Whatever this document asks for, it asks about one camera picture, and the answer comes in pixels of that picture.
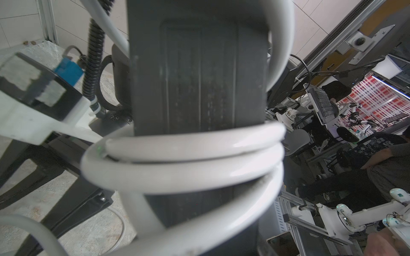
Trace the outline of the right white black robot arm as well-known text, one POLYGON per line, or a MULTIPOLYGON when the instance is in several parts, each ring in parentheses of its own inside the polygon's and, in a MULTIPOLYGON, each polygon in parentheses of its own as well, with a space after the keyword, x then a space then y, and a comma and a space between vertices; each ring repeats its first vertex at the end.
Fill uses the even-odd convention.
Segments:
MULTIPOLYGON (((99 58, 98 76, 95 75, 94 96, 99 102, 101 111, 94 121, 97 133, 108 134, 114 128, 123 127, 132 123, 129 113, 123 111, 121 104, 114 107, 102 94, 101 75, 107 65, 115 66, 112 56, 106 55, 99 58)), ((116 214, 121 222, 121 234, 115 244, 100 255, 106 255, 116 250, 126 234, 126 220, 116 209, 111 208, 114 192, 103 190, 89 183, 80 176, 79 161, 81 155, 91 143, 79 140, 61 132, 53 132, 40 146, 13 140, 1 157, 1 187, 24 164, 26 160, 35 163, 35 170, 22 179, 8 191, 1 195, 1 210, 22 199, 50 181, 61 178, 65 171, 71 173, 71 178, 76 177, 74 183, 64 193, 63 197, 42 219, 41 224, 49 228, 57 238, 89 220, 96 214, 110 210, 116 214)), ((38 241, 28 235, 16 252, 17 256, 37 256, 43 251, 38 241)))

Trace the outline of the black power strip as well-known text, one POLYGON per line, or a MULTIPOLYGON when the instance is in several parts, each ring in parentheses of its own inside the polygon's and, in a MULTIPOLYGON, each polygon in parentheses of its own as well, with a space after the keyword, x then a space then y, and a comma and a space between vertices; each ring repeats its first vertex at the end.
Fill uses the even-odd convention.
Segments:
POLYGON ((128 1, 135 135, 264 122, 269 28, 259 1, 128 1))

